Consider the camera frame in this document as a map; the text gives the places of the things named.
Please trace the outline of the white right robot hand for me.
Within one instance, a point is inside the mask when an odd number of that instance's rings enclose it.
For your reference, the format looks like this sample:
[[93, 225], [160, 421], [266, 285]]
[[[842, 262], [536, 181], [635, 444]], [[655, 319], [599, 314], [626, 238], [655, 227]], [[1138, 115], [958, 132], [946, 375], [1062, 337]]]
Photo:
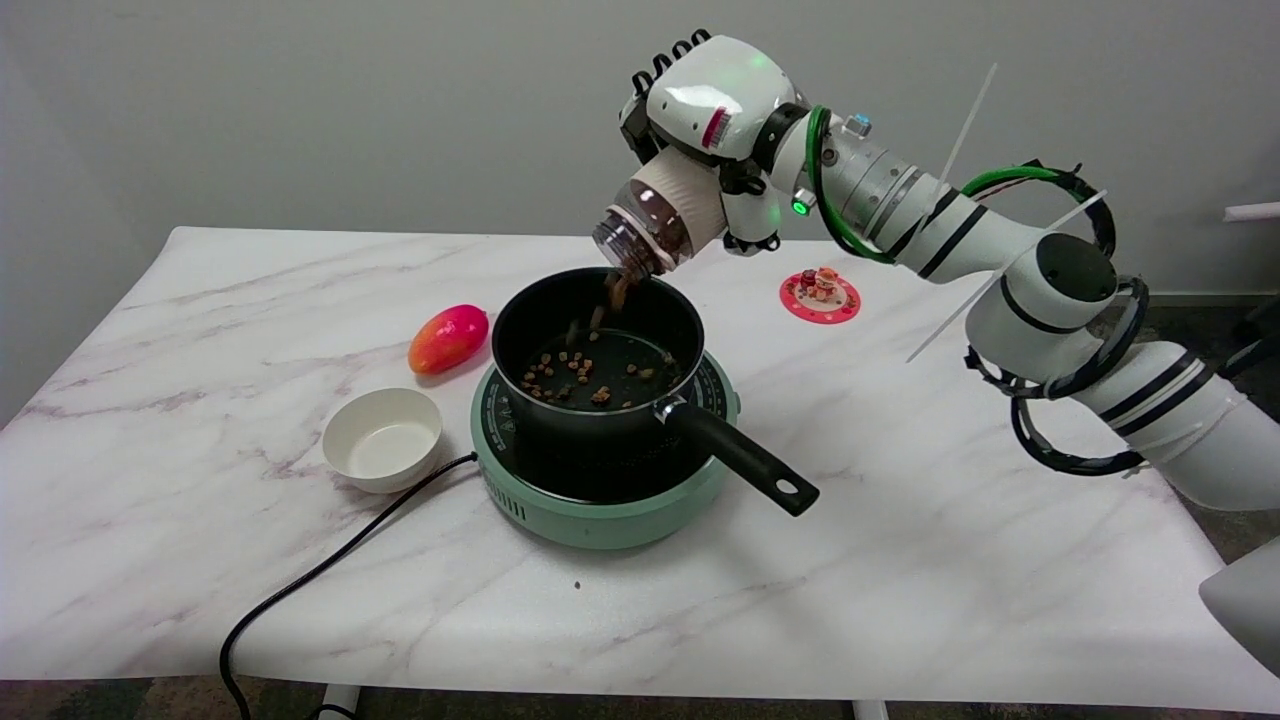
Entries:
[[612, 264], [659, 275], [714, 241], [749, 258], [780, 246], [812, 106], [759, 49], [696, 31], [632, 76], [620, 132], [639, 169], [594, 231]]

